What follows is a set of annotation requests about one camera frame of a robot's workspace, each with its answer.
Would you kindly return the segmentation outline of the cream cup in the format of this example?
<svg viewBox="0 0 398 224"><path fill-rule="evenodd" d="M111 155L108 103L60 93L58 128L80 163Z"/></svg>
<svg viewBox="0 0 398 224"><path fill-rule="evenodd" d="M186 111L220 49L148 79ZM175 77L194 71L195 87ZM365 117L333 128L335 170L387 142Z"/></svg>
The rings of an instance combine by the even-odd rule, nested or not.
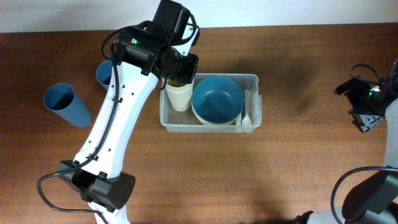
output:
<svg viewBox="0 0 398 224"><path fill-rule="evenodd" d="M189 109L189 107L191 106L191 97L193 92L192 89L188 89L185 91L174 91L166 89L166 91L174 110L183 112Z"/></svg>
<svg viewBox="0 0 398 224"><path fill-rule="evenodd" d="M166 82L166 91L172 95L188 95L190 96L193 91L193 82L185 84L175 80L168 80Z"/></svg>

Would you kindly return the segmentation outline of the blue bowl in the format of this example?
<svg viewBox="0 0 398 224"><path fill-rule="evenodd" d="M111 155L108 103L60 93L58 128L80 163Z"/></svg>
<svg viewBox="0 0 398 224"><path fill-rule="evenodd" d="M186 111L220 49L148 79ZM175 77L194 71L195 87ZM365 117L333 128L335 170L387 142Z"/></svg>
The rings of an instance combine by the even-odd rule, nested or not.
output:
<svg viewBox="0 0 398 224"><path fill-rule="evenodd" d="M206 121L232 121L242 112L243 106L243 91L229 78L209 77L200 81L193 89L192 108Z"/></svg>

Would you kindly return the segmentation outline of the blue cup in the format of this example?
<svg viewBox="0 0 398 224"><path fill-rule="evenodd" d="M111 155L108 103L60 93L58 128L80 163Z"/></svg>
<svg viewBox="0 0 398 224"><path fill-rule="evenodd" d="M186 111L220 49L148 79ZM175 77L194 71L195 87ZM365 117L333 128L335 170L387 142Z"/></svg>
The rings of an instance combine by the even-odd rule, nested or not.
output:
<svg viewBox="0 0 398 224"><path fill-rule="evenodd" d="M111 60L102 62L96 69L96 79L99 84L108 90L111 81L113 64Z"/></svg>
<svg viewBox="0 0 398 224"><path fill-rule="evenodd" d="M75 127L84 128L91 122L91 112L67 83L50 86L44 94L43 102L48 110Z"/></svg>

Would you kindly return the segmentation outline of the white plastic fork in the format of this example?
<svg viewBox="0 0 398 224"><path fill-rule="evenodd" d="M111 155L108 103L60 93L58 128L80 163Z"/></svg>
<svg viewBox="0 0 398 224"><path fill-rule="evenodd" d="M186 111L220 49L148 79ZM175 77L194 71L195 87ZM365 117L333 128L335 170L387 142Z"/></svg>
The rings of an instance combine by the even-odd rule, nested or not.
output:
<svg viewBox="0 0 398 224"><path fill-rule="evenodd" d="M235 121L235 126L236 126L236 132L241 133L242 132L242 125L241 125L242 117L241 113L238 115Z"/></svg>

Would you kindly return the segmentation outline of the white plastic spoon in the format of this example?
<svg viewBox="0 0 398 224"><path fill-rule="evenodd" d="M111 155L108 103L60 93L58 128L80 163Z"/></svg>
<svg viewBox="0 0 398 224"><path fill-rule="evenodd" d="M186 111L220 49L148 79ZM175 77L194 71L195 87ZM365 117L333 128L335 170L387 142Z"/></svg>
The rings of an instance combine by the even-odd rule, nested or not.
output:
<svg viewBox="0 0 398 224"><path fill-rule="evenodd" d="M250 127L251 125L251 119L249 116L250 102L251 102L251 92L249 90L245 90L244 91L245 116L242 120L242 126L245 128Z"/></svg>

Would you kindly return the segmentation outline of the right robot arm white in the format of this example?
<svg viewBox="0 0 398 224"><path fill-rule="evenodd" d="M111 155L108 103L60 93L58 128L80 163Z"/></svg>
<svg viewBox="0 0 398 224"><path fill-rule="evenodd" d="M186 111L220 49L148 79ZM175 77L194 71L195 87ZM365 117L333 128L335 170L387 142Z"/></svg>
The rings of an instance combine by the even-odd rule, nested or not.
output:
<svg viewBox="0 0 398 224"><path fill-rule="evenodd" d="M367 133L381 121L387 122L384 162L381 166L355 168L336 182L330 197L330 210L322 213L308 211L294 223L397 223L397 64L393 63L386 77L375 82L349 72L351 79L336 87L337 95L345 95L352 105L349 113L354 124ZM349 176L372 171L373 175L353 187L342 207L335 206L339 186Z"/></svg>

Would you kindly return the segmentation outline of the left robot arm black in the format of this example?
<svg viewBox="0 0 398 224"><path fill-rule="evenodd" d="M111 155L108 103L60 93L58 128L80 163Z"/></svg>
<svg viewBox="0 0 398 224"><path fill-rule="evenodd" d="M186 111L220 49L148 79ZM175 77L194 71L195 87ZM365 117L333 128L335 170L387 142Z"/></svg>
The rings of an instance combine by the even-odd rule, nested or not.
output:
<svg viewBox="0 0 398 224"><path fill-rule="evenodd" d="M198 57L189 52L200 34L180 3L161 1L150 21L109 36L113 63L107 94L87 141L58 175L89 205L98 223L127 223L135 177L123 172L127 143L144 103L159 80L189 84Z"/></svg>

